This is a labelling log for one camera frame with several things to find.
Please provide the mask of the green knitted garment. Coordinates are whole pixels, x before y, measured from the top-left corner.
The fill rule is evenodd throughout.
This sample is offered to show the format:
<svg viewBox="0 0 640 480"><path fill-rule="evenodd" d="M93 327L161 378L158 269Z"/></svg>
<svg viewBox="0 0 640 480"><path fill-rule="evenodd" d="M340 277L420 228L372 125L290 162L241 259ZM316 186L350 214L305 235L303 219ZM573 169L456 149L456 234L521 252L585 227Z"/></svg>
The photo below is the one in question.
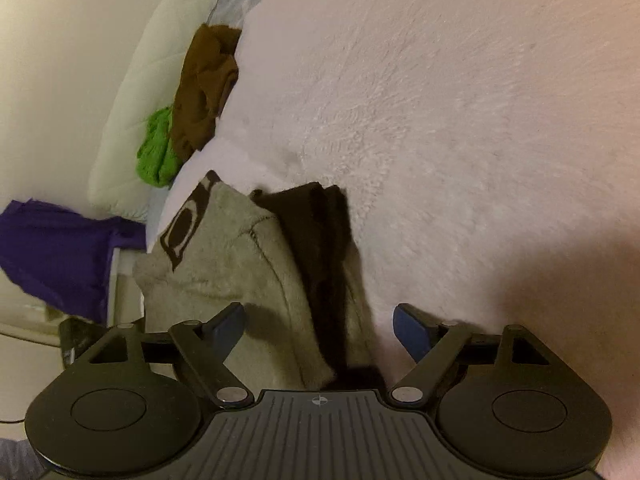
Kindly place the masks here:
<svg viewBox="0 0 640 480"><path fill-rule="evenodd" d="M154 188L167 188L174 182L182 161L171 145L172 107L157 110L146 120L145 137L137 151L136 173Z"/></svg>

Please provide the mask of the black and grey TJC sweater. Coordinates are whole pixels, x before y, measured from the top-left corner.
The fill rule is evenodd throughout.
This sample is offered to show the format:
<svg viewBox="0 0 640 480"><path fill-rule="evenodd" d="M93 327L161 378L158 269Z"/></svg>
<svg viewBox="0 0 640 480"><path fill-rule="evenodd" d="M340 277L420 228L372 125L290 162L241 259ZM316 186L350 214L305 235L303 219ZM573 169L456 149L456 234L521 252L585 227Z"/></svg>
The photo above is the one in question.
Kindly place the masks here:
<svg viewBox="0 0 640 480"><path fill-rule="evenodd" d="M146 327L206 322L238 302L244 333L224 364L254 393L381 390L351 250L338 186L245 195L209 171L134 267Z"/></svg>

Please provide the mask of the white nightstand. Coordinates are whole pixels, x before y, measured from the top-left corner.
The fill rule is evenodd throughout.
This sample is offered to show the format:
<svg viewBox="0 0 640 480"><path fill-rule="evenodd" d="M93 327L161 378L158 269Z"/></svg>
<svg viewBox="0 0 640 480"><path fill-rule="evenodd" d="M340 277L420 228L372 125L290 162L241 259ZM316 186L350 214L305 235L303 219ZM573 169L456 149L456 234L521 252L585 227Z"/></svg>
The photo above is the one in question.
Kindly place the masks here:
<svg viewBox="0 0 640 480"><path fill-rule="evenodd" d="M142 252L114 250L110 280L106 325L129 323L144 317L143 296L134 280L134 264ZM43 300L23 292L1 272L1 335L17 340L58 347L58 326L67 314L49 306Z"/></svg>

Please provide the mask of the purple shirt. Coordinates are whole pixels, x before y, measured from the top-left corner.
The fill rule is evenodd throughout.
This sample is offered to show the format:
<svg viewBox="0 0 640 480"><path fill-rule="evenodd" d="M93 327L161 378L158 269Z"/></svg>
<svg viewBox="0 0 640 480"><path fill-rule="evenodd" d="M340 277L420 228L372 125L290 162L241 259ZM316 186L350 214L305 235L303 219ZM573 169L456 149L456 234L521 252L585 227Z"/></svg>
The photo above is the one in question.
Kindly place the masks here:
<svg viewBox="0 0 640 480"><path fill-rule="evenodd" d="M14 200L1 213L1 269L26 294L66 314L107 321L114 250L145 248L145 226L89 219L55 204Z"/></svg>

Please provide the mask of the pink and blue bedspread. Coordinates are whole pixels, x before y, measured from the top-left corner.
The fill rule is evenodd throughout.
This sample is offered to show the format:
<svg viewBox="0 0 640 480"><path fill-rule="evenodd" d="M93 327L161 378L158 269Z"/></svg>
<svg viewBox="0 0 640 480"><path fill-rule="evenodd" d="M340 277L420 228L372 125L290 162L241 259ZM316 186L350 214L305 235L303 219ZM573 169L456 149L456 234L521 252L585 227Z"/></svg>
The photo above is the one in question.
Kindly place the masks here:
<svg viewBox="0 0 640 480"><path fill-rule="evenodd" d="M214 140L181 171L347 195L378 362L408 302L528 327L602 396L639 474L639 0L260 0Z"/></svg>

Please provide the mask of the brown tights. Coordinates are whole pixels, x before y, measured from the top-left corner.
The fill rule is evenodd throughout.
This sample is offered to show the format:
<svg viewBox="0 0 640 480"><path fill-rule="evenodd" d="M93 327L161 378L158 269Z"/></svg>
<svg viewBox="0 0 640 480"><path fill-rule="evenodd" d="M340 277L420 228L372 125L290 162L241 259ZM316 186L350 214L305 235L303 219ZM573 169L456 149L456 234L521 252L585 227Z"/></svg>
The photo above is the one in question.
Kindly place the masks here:
<svg viewBox="0 0 640 480"><path fill-rule="evenodd" d="M186 51L172 107L172 148L186 162L213 139L216 120L239 79L235 49L241 31L201 24Z"/></svg>

